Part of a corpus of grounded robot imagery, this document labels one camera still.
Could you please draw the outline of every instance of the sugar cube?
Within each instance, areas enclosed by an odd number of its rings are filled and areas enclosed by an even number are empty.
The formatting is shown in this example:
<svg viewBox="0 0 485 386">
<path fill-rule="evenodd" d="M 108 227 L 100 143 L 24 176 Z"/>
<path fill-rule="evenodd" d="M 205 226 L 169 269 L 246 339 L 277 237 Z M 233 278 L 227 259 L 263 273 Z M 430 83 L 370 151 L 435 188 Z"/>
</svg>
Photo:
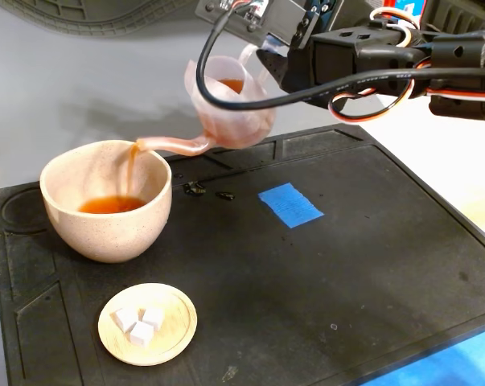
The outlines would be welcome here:
<svg viewBox="0 0 485 386">
<path fill-rule="evenodd" d="M 148 308 L 144 312 L 144 316 L 142 316 L 142 321 L 153 326 L 156 331 L 160 331 L 164 318 L 165 312 L 163 311 L 163 309 Z"/>
<path fill-rule="evenodd" d="M 137 322 L 129 333 L 129 341 L 137 346 L 147 347 L 153 338 L 154 328 L 144 322 Z"/>
<path fill-rule="evenodd" d="M 130 308 L 121 308 L 115 313 L 115 323 L 122 330 L 127 332 L 138 322 L 138 313 Z"/>
</svg>

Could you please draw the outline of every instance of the black wire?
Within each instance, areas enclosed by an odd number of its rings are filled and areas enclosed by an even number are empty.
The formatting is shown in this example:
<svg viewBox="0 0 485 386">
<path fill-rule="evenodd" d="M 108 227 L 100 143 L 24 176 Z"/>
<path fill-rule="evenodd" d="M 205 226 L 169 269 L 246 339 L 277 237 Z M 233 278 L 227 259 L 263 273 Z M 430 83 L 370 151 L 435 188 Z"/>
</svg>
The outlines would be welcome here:
<svg viewBox="0 0 485 386">
<path fill-rule="evenodd" d="M 369 72 L 361 72 L 345 76 L 344 78 L 334 80 L 307 90 L 292 92 L 285 96 L 270 98 L 263 101 L 254 102 L 230 102 L 222 101 L 213 96 L 207 89 L 204 82 L 204 70 L 206 68 L 208 56 L 212 51 L 213 45 L 219 38 L 220 33 L 228 23 L 230 16 L 234 9 L 227 10 L 222 14 L 214 24 L 212 32 L 208 36 L 204 44 L 201 55 L 197 63 L 197 71 L 195 79 L 197 87 L 203 98 L 212 105 L 221 109 L 232 111 L 244 110 L 262 110 L 271 109 L 274 107 L 291 105 L 293 103 L 308 101 L 309 99 L 320 97 L 327 94 L 339 93 L 353 88 L 354 86 L 365 88 L 366 84 L 383 81 L 402 81 L 402 80 L 432 80 L 432 79 L 448 79 L 448 78 L 484 78 L 485 68 L 400 68 L 389 70 L 375 70 Z"/>
<path fill-rule="evenodd" d="M 423 60 L 421 60 L 418 64 L 426 61 L 428 58 L 424 58 Z M 335 98 L 335 95 L 330 99 L 330 102 L 328 103 L 328 105 L 330 106 L 330 109 L 333 109 L 333 111 L 335 111 L 338 115 L 340 115 L 342 118 L 346 118 L 348 120 L 360 120 L 360 119 L 369 119 L 369 118 L 373 118 L 373 117 L 376 117 L 377 115 L 381 115 L 383 113 L 387 113 L 389 110 L 393 109 L 394 107 L 396 107 L 396 105 L 403 100 L 403 98 L 405 97 L 406 93 L 409 91 L 410 89 L 410 81 L 407 81 L 406 83 L 406 86 L 403 88 L 403 91 L 401 92 L 400 96 L 398 98 L 396 98 L 394 100 L 393 103 L 391 103 L 390 105 L 388 106 L 385 106 L 382 110 L 379 110 L 379 111 L 376 111 L 375 113 L 369 113 L 369 114 L 364 114 L 364 115 L 346 115 L 344 113 L 342 113 L 340 110 L 338 110 L 335 105 L 334 105 L 334 101 L 333 101 L 333 98 Z M 368 94 L 368 95 L 359 95 L 359 94 L 356 94 L 355 95 L 355 98 L 353 99 L 360 99 L 361 97 L 369 97 L 371 96 L 372 94 Z"/>
</svg>

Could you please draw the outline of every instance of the wooden plate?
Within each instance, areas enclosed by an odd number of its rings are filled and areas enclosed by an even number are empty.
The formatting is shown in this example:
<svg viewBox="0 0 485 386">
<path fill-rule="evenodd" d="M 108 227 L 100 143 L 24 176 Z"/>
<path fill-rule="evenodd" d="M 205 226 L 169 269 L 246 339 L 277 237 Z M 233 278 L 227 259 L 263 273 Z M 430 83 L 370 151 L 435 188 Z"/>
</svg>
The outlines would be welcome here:
<svg viewBox="0 0 485 386">
<path fill-rule="evenodd" d="M 165 310 L 160 331 L 148 347 L 129 341 L 113 319 L 113 313 L 124 307 L 136 307 L 142 319 L 148 307 Z M 106 303 L 99 315 L 99 336 L 106 350 L 122 362 L 135 366 L 153 366 L 173 359 L 188 346 L 197 327 L 197 314 L 191 299 L 170 285 L 146 283 L 124 289 Z"/>
</svg>

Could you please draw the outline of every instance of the blue tape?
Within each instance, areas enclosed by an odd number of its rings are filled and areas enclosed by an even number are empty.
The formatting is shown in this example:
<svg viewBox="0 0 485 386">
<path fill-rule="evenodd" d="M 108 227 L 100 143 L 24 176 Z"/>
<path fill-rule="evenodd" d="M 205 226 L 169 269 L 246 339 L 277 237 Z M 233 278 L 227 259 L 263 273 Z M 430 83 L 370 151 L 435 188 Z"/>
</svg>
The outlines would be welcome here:
<svg viewBox="0 0 485 386">
<path fill-rule="evenodd" d="M 420 16 L 425 7 L 425 0 L 396 0 L 396 8 L 405 10 L 413 16 Z"/>
<path fill-rule="evenodd" d="M 485 386 L 485 332 L 365 386 Z"/>
<path fill-rule="evenodd" d="M 276 213 L 289 228 L 315 220 L 324 216 L 312 203 L 292 184 L 286 183 L 264 191 L 258 197 Z"/>
</svg>

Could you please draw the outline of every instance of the bowl rim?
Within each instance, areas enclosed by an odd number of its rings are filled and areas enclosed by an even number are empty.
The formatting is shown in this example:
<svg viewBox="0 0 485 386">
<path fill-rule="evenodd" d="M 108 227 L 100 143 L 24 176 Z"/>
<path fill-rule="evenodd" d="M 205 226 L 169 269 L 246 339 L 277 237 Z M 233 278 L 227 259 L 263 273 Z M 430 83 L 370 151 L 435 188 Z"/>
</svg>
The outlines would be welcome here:
<svg viewBox="0 0 485 386">
<path fill-rule="evenodd" d="M 109 140 L 104 140 L 104 141 L 96 141 L 92 142 L 86 145 L 82 145 L 79 147 L 76 147 L 74 149 L 70 149 L 60 155 L 57 155 L 54 157 L 51 161 L 49 161 L 46 166 L 43 167 L 42 172 L 40 173 L 40 179 L 39 179 L 39 185 L 40 185 L 40 190 L 42 191 L 42 197 L 43 199 L 49 203 L 52 207 L 54 207 L 56 210 L 65 213 L 67 215 L 71 216 L 79 216 L 83 218 L 89 218 L 89 219 L 107 219 L 107 218 L 122 218 L 122 217 L 127 217 L 131 216 L 133 214 L 139 213 L 143 210 L 145 210 L 148 206 L 150 206 L 152 203 L 155 203 L 158 201 L 170 188 L 171 188 L 171 179 L 172 179 L 172 170 L 171 167 L 169 166 L 169 163 L 166 161 L 164 157 L 162 157 L 160 154 L 156 153 L 153 150 L 146 151 L 146 153 L 151 154 L 153 157 L 155 157 L 157 160 L 159 160 L 166 169 L 167 176 L 166 176 L 166 182 L 163 185 L 162 190 L 149 202 L 147 202 L 145 205 L 133 209 L 132 211 L 123 211 L 120 213 L 105 213 L 105 214 L 97 214 L 97 213 L 85 213 L 82 211 L 73 211 L 69 209 L 65 209 L 61 205 L 57 204 L 56 201 L 49 195 L 49 192 L 47 191 L 45 180 L 47 179 L 47 173 L 50 169 L 50 166 L 55 163 L 58 159 L 63 158 L 64 156 L 68 156 L 69 154 L 75 153 L 79 150 L 83 150 L 89 147 L 95 147 L 99 146 L 100 144 L 103 143 L 125 143 L 130 146 L 132 146 L 135 142 L 132 141 L 126 141 L 122 139 L 109 139 Z"/>
</svg>

